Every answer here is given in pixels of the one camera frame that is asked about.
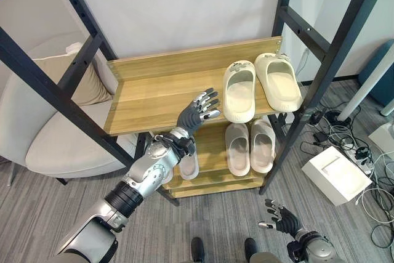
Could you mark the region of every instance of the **robot finger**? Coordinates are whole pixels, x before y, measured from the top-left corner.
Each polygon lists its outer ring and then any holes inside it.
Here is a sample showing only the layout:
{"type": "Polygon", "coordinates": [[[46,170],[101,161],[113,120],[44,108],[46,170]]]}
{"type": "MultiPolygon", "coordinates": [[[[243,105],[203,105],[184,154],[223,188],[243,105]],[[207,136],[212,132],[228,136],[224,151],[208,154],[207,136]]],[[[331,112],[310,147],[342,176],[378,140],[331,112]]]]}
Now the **robot finger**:
{"type": "Polygon", "coordinates": [[[201,106],[204,106],[210,99],[214,98],[217,96],[217,92],[211,92],[210,94],[205,95],[201,100],[199,101],[199,104],[201,106]]]}
{"type": "Polygon", "coordinates": [[[281,213],[279,211],[275,211],[274,209],[268,209],[267,212],[269,212],[270,214],[275,215],[278,218],[281,217],[281,213]]]}
{"type": "Polygon", "coordinates": [[[276,224],[272,224],[272,223],[266,223],[264,221],[259,222],[258,226],[260,228],[265,228],[265,229],[276,229],[276,224]]]}
{"type": "Polygon", "coordinates": [[[195,103],[197,103],[197,104],[200,104],[201,99],[202,99],[203,97],[205,97],[206,95],[210,94],[210,93],[213,92],[213,91],[214,91],[214,88],[213,88],[213,87],[210,87],[209,89],[206,89],[205,91],[203,91],[202,93],[200,93],[200,95],[198,95],[198,96],[193,100],[193,102],[195,102],[195,103]]]}
{"type": "Polygon", "coordinates": [[[220,115],[220,111],[218,109],[213,109],[207,112],[204,112],[202,114],[199,115],[199,118],[201,121],[205,121],[209,118],[215,118],[218,117],[220,115]]]}
{"type": "Polygon", "coordinates": [[[219,99],[214,99],[212,101],[207,102],[205,105],[200,105],[199,109],[200,109],[200,113],[205,112],[208,110],[208,108],[213,109],[213,106],[219,103],[219,99]]]}
{"type": "Polygon", "coordinates": [[[269,208],[272,208],[274,210],[279,210],[279,209],[283,209],[283,205],[281,205],[280,203],[278,203],[276,200],[265,200],[265,205],[269,208]]]}

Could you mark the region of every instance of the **sofa armrest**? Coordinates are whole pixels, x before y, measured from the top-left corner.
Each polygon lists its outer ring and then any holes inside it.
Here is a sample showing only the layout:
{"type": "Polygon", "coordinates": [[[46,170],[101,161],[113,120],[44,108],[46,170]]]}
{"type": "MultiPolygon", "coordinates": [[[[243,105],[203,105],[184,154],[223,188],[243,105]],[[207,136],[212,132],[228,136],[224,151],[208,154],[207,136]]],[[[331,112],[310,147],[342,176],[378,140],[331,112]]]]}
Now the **sofa armrest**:
{"type": "Polygon", "coordinates": [[[0,99],[0,155],[26,166],[27,151],[56,109],[12,73],[0,99]]]}

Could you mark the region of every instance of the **white table leg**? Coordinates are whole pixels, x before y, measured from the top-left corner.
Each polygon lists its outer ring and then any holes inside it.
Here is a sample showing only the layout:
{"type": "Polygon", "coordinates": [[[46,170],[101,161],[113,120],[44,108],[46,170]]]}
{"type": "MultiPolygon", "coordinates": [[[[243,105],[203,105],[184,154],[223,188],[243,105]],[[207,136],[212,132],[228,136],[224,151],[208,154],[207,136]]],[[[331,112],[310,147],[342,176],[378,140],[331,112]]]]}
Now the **white table leg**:
{"type": "Polygon", "coordinates": [[[394,111],[394,99],[391,100],[391,102],[388,103],[387,106],[384,107],[384,108],[382,109],[382,111],[380,111],[380,114],[381,114],[381,115],[384,115],[384,116],[387,116],[387,115],[389,115],[392,111],[394,111]]]}
{"type": "Polygon", "coordinates": [[[360,87],[355,96],[350,100],[341,114],[338,116],[339,121],[344,121],[354,111],[354,109],[361,103],[361,101],[368,95],[371,89],[377,84],[381,77],[391,67],[394,61],[394,44],[389,48],[382,60],[377,64],[376,68],[369,75],[364,84],[360,87]]]}

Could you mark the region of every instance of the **logo on slipper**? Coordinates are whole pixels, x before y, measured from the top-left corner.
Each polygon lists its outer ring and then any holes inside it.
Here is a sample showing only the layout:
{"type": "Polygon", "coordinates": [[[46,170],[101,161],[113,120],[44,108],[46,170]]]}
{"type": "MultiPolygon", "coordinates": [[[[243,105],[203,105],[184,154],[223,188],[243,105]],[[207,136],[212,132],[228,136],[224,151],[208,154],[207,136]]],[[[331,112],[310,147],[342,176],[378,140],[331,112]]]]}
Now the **logo on slipper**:
{"type": "Polygon", "coordinates": [[[245,68],[246,65],[243,63],[234,63],[231,67],[230,67],[230,71],[240,71],[241,68],[245,68]]]}

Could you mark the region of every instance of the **white box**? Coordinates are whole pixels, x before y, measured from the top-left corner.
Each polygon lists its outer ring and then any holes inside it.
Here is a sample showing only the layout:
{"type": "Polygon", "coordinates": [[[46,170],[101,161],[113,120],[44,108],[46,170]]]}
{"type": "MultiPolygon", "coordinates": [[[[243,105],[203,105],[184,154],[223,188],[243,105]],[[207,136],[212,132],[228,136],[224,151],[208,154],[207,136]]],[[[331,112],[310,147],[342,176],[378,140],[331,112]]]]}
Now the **white box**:
{"type": "MultiPolygon", "coordinates": [[[[369,135],[369,138],[383,150],[384,153],[394,151],[394,122],[379,126],[376,131],[369,135]]],[[[394,160],[394,153],[387,154],[394,160]]]]}
{"type": "Polygon", "coordinates": [[[352,200],[372,182],[335,147],[316,155],[302,170],[335,206],[352,200]]]}

